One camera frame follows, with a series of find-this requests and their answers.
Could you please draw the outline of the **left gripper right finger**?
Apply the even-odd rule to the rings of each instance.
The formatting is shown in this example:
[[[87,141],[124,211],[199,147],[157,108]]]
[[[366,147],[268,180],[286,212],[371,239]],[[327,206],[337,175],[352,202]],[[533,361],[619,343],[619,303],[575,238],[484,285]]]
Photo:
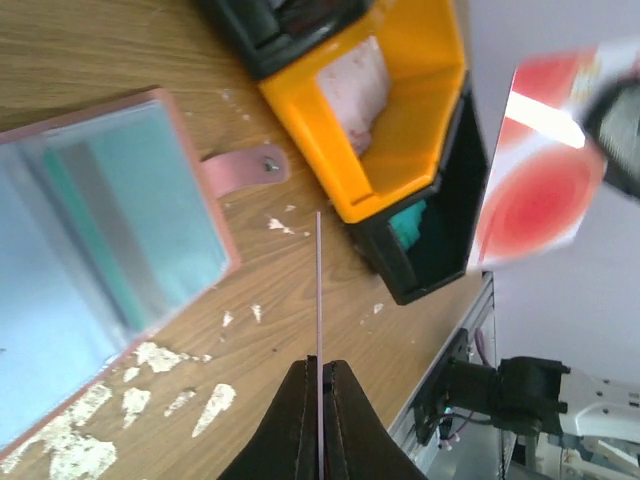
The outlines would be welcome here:
[[[323,366],[325,479],[423,479],[344,360]]]

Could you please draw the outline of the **thin pink edge-on card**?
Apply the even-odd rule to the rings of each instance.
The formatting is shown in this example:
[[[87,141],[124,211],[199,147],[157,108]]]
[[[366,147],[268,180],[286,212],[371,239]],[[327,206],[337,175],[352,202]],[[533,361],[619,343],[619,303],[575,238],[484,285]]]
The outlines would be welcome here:
[[[324,479],[324,410],[323,410],[323,306],[322,306],[322,230],[321,212],[316,212],[316,386],[317,386],[317,457],[318,479]]]

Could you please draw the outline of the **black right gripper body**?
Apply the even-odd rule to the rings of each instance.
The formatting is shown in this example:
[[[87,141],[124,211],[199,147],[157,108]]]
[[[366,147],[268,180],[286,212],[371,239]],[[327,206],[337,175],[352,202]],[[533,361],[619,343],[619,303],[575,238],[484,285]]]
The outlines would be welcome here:
[[[613,78],[586,97],[580,124],[606,163],[603,181],[639,199],[639,76]]]

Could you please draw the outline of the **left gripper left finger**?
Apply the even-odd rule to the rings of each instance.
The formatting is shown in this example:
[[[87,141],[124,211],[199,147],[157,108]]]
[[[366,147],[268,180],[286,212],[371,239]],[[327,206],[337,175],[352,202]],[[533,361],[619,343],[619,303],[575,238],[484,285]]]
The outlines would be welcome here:
[[[219,477],[226,480],[318,477],[314,356],[292,363],[255,433]]]

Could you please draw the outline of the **pink card holder wallet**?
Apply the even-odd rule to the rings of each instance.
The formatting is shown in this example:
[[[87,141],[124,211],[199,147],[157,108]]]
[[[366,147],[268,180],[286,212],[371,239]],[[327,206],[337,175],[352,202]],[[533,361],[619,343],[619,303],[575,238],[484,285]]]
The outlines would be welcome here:
[[[163,88],[3,132],[2,449],[236,271],[220,198],[288,177],[272,144],[202,158]]]

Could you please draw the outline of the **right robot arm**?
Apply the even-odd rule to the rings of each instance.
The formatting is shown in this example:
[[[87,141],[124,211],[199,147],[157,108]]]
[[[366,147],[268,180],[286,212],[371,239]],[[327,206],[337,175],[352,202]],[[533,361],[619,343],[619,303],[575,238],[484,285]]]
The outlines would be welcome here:
[[[585,128],[613,168],[609,182],[639,197],[639,81],[606,87],[587,111]],[[514,357],[498,367],[450,360],[447,405],[482,414],[482,423],[519,435],[547,433],[638,443],[639,390],[614,384],[559,361]]]

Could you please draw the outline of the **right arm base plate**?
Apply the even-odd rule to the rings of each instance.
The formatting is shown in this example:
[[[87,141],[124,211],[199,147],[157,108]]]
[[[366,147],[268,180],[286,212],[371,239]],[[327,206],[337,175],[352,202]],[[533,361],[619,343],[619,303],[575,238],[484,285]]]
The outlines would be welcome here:
[[[410,404],[415,424],[415,436],[420,445],[426,446],[444,417],[446,403],[446,376],[453,361],[468,360],[468,330],[461,328],[449,341],[425,380],[419,386]]]

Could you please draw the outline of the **red white credit card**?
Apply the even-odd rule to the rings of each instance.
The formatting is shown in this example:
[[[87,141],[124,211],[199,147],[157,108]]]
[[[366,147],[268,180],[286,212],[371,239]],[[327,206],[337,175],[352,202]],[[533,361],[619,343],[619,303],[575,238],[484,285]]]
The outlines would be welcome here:
[[[534,56],[514,71],[467,268],[492,270],[573,241],[607,160],[587,115],[639,72],[639,40]]]

